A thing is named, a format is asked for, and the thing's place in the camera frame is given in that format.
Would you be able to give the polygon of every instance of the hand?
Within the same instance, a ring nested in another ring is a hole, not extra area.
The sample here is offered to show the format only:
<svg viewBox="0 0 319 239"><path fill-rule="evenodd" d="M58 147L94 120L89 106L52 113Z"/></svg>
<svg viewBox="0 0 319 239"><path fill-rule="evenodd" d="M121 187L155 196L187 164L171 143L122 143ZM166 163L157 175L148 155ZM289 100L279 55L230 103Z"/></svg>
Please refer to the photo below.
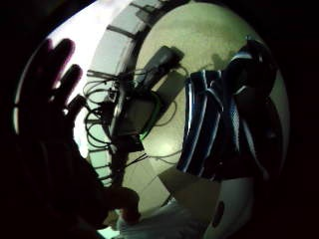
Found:
<svg viewBox="0 0 319 239"><path fill-rule="evenodd" d="M138 210L132 210L132 209L121 209L121 216L123 220L125 220L129 225L135 225L139 223L141 214Z"/></svg>
<svg viewBox="0 0 319 239"><path fill-rule="evenodd" d="M83 104L65 114L68 97L82 76L73 65L61 78L75 50L75 44L65 39L52 48L46 40L33 56L22 79L18 93L18 130L20 135L43 140L72 140L74 120Z"/></svg>

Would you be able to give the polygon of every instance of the clothing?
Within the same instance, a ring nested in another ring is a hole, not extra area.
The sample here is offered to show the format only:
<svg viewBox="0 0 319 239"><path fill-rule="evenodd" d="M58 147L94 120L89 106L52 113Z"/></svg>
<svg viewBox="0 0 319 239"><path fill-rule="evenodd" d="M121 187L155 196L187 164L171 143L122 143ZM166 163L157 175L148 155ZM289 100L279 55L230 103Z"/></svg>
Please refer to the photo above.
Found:
<svg viewBox="0 0 319 239"><path fill-rule="evenodd" d="M115 238L119 239L197 239L207 225L173 200L136 225L130 226L120 217L117 226L120 236Z"/></svg>

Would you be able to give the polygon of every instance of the finger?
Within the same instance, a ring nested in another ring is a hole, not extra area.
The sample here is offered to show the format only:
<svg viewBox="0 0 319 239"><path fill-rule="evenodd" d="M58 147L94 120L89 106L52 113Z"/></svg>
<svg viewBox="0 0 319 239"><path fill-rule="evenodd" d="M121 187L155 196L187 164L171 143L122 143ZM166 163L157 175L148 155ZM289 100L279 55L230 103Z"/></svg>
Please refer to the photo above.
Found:
<svg viewBox="0 0 319 239"><path fill-rule="evenodd" d="M51 39L45 40L31 57L24 75L22 76L22 87L17 93L17 100L20 103L27 103L36 92L36 82L44 73L44 62L52 50Z"/></svg>
<svg viewBox="0 0 319 239"><path fill-rule="evenodd" d="M87 100L80 96L77 95L68 105L68 114L66 117L67 122L73 123L79 114L80 110L84 107L86 104Z"/></svg>
<svg viewBox="0 0 319 239"><path fill-rule="evenodd" d="M67 100L73 91L74 87L77 85L78 81L81 79L82 69L78 65L73 65L66 75L61 80L61 86L56 91L54 97L54 104L57 107L64 107Z"/></svg>
<svg viewBox="0 0 319 239"><path fill-rule="evenodd" d="M40 101L47 101L52 96L52 90L60 79L74 50L75 43L70 39L64 39L50 52L45 64L44 77L39 79L37 83Z"/></svg>

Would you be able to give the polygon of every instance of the black device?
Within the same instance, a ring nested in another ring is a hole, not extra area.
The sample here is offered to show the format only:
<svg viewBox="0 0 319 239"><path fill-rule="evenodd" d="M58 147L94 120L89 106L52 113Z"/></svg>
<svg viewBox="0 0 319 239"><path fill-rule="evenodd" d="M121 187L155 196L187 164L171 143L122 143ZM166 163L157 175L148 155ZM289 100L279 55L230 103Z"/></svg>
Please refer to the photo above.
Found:
<svg viewBox="0 0 319 239"><path fill-rule="evenodd" d="M119 78L116 102L112 107L102 108L102 115L106 118L112 114L110 124L105 124L103 128L117 150L143 149L140 134L160 108L160 98L151 93L151 88L179 61L180 56L174 49L162 46L133 84L126 77Z"/></svg>

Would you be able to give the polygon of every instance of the cable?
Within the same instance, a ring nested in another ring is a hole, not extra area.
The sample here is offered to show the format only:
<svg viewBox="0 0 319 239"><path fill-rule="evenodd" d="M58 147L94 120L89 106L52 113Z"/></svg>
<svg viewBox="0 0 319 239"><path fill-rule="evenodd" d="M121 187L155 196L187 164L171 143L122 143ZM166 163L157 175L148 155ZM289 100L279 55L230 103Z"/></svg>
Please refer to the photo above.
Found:
<svg viewBox="0 0 319 239"><path fill-rule="evenodd" d="M131 166L131 165L133 165L133 164L135 164L135 163L138 163L138 162L140 162L140 161L143 161L143 160L145 160L145 159L147 159L147 158L149 158L149 157L147 156L146 153L144 153L144 154L140 155L139 157L137 157L136 159L134 159L134 160L133 160L132 162L130 162L129 164L126 164L125 166L123 166L123 167L117 169L116 172L113 172L113 173L111 173L111 174L108 175L108 176L100 177L99 179L100 179L100 180L105 180L105 179L114 178L115 176L117 176L117 175L119 175L120 173L124 172L124 170L125 170L127 167L129 167L129 166Z"/></svg>

